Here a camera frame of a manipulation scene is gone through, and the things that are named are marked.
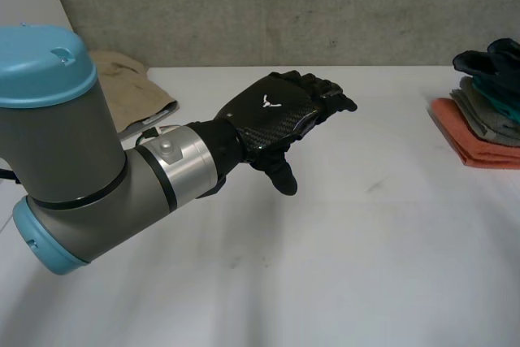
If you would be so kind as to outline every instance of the gray cylindrical arm segment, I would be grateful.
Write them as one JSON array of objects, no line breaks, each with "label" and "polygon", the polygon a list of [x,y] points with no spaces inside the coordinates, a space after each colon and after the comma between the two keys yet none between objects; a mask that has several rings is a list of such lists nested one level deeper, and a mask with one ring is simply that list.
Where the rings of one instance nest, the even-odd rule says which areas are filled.
[{"label": "gray cylindrical arm segment", "polygon": [[98,82],[54,106],[0,108],[0,157],[31,197],[69,202],[103,189],[125,155]]},{"label": "gray cylindrical arm segment", "polygon": [[51,210],[29,197],[29,207],[39,222],[77,258],[90,262],[168,215],[171,208],[165,186],[171,186],[176,205],[182,206],[217,183],[211,154],[190,128],[176,128],[141,148],[149,151],[148,159],[136,150],[126,151],[126,176],[96,202]]}]

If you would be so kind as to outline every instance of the orange towel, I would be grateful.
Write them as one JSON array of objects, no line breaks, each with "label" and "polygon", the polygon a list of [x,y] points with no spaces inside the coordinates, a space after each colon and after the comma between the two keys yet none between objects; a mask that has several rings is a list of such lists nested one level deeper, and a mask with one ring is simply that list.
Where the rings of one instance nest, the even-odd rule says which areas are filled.
[{"label": "orange towel", "polygon": [[482,141],[471,131],[457,104],[436,99],[431,108],[457,148],[462,162],[470,167],[520,169],[520,148]]}]

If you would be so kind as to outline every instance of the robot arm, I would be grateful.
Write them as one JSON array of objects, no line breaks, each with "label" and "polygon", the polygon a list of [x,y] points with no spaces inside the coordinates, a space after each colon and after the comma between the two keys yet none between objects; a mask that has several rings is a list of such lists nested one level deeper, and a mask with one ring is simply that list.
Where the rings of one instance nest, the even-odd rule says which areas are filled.
[{"label": "robot arm", "polygon": [[294,194],[284,153],[328,116],[356,110],[334,83],[272,73],[215,119],[125,151],[78,36],[52,27],[0,28],[0,48],[0,156],[28,191],[14,221],[33,253],[60,275],[216,193],[238,163]]}]

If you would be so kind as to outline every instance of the black ring band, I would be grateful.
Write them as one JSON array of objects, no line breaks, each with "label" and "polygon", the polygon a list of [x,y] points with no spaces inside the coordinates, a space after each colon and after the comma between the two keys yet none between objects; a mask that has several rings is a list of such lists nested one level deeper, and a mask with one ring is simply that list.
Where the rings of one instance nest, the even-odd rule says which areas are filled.
[{"label": "black ring band", "polygon": [[106,197],[112,191],[117,189],[117,187],[121,184],[121,182],[123,182],[127,173],[128,173],[128,159],[127,159],[127,155],[124,154],[124,165],[123,165],[123,168],[121,169],[121,172],[115,177],[114,180],[112,180],[109,184],[107,184],[101,190],[98,190],[97,192],[87,195],[85,197],[75,199],[74,201],[45,202],[45,201],[40,201],[36,198],[33,198],[33,200],[34,200],[34,203],[36,203],[38,206],[45,207],[46,209],[51,209],[51,210],[76,209],[78,207],[88,205],[89,203],[99,201],[101,198]]},{"label": "black ring band", "polygon": [[175,191],[173,191],[173,187],[171,187],[170,180],[164,172],[161,164],[157,161],[154,154],[152,154],[148,148],[143,145],[138,145],[134,148],[139,154],[143,157],[143,159],[149,164],[152,171],[154,171],[155,176],[159,183],[161,184],[162,190],[164,192],[164,196],[168,201],[168,206],[170,207],[170,213],[177,209],[177,197]]}]

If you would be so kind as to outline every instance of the white tabletop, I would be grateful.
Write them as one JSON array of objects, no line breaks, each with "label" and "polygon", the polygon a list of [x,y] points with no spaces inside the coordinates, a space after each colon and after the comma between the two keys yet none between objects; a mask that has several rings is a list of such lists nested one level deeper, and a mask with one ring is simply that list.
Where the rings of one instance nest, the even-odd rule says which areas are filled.
[{"label": "white tabletop", "polygon": [[[164,122],[184,124],[288,69],[149,76],[180,102]],[[217,196],[63,277],[10,221],[0,234],[0,346],[520,345],[520,173],[464,167],[427,111],[461,76],[298,69],[339,83],[359,110],[291,148],[295,197],[240,166]],[[22,194],[0,184],[0,222]]]}]

